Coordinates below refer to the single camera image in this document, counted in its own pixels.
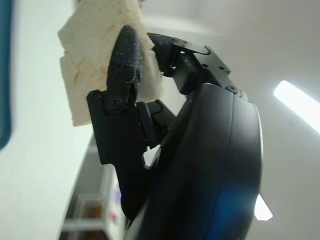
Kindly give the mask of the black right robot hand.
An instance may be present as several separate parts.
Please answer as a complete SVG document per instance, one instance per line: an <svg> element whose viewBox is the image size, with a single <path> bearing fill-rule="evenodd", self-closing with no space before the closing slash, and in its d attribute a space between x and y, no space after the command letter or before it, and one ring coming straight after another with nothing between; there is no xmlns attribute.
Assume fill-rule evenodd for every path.
<svg viewBox="0 0 320 240"><path fill-rule="evenodd" d="M115 167L126 240L243 240L260 192L263 136L257 107L208 46L155 33L156 65L186 102L174 115L137 101L137 32L119 32L107 89L87 95L100 162Z"/></svg>

